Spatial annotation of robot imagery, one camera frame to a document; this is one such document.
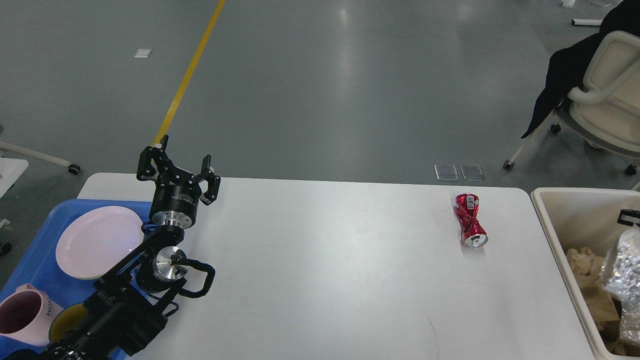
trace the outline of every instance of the white chair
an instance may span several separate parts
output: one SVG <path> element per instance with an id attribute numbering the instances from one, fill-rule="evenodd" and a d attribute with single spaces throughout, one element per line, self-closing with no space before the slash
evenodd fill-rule
<path id="1" fill-rule="evenodd" d="M 592 147 L 601 147 L 634 158 L 626 169 L 628 175 L 640 165 L 640 38 L 614 31 L 596 51 L 582 80 L 584 89 L 573 88 L 563 103 L 547 117 L 558 117 L 583 137 Z M 558 123 L 551 125 L 557 133 Z M 529 139 L 504 162 L 511 170 Z"/>
<path id="2" fill-rule="evenodd" d="M 4 126 L 0 124 L 0 135 L 4 132 Z M 62 165 L 67 167 L 67 170 L 74 175 L 78 175 L 80 173 L 80 166 L 73 164 L 67 160 L 63 160 L 61 158 L 56 158 L 55 156 L 43 154 L 41 152 L 25 149 L 23 147 L 0 141 L 0 158 L 4 156 L 7 151 L 15 152 L 16 154 L 21 154 L 25 156 L 29 156 L 32 158 L 48 161 L 50 163 Z"/>

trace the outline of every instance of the barcode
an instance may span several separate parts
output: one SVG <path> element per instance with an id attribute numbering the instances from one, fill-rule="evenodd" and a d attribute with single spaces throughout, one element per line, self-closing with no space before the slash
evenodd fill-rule
<path id="1" fill-rule="evenodd" d="M 467 209 L 473 210 L 476 208 L 476 198 L 473 195 L 467 195 Z"/>

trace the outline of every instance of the chair armrest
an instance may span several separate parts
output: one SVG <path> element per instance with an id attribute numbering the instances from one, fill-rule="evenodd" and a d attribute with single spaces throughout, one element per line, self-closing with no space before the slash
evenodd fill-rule
<path id="1" fill-rule="evenodd" d="M 587 104 L 594 105 L 597 104 L 604 99 L 608 98 L 616 91 L 625 81 L 635 72 L 640 70 L 640 59 L 636 60 L 629 68 L 627 68 L 620 76 L 618 76 L 614 81 L 602 90 L 591 90 L 589 92 L 583 92 L 580 88 L 572 88 L 569 91 L 567 96 L 569 99 L 579 103 L 579 104 Z"/>

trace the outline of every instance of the caster wheel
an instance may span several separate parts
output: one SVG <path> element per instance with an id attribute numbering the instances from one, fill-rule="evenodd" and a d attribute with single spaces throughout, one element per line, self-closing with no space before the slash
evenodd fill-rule
<path id="1" fill-rule="evenodd" d="M 10 243 L 0 243 L 0 255 L 7 255 L 11 251 Z"/>
<path id="2" fill-rule="evenodd" d="M 516 163 L 509 163 L 509 160 L 504 162 L 504 165 L 502 166 L 503 169 L 511 171 L 511 169 L 513 168 L 513 165 L 515 165 Z"/>
<path id="3" fill-rule="evenodd" d="M 636 175 L 637 172 L 638 172 L 638 170 L 633 165 L 627 166 L 627 169 L 625 170 L 625 174 L 626 175 Z"/>
<path id="4" fill-rule="evenodd" d="M 80 167 L 76 164 L 71 164 L 67 167 L 67 170 L 74 175 L 78 175 L 80 173 Z"/>

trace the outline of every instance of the trash bin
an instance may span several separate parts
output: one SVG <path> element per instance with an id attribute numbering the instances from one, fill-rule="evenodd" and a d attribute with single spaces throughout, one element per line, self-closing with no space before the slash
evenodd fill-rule
<path id="1" fill-rule="evenodd" d="M 531 193 L 531 198 L 594 355 L 599 359 L 638 360 L 638 357 L 614 355 L 605 348 L 565 254 L 571 248 L 589 247 L 596 255 L 604 257 L 620 234 L 628 229 L 617 223 L 620 210 L 640 210 L 640 193 L 538 188 Z"/>

